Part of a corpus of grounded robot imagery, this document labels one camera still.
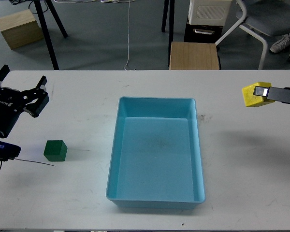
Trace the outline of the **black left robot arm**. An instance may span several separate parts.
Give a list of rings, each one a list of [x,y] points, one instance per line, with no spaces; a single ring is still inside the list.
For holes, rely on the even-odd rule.
[[[8,65],[0,69],[0,139],[8,137],[21,113],[27,112],[36,118],[49,102],[45,76],[41,77],[36,87],[19,91],[1,86],[9,71]],[[13,160],[20,151],[21,147],[0,140],[0,161]]]

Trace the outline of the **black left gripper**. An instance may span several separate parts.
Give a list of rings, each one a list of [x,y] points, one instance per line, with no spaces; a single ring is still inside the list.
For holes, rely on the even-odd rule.
[[[1,82],[9,72],[6,64],[0,69],[0,138],[8,137],[21,113],[27,112],[36,118],[49,102],[46,76],[41,77],[35,88],[19,91],[1,87]]]

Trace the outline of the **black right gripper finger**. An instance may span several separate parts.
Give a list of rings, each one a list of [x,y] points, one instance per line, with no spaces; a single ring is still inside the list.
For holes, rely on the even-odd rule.
[[[262,97],[265,103],[282,102],[290,104],[290,87],[260,87],[254,88],[253,95]]]

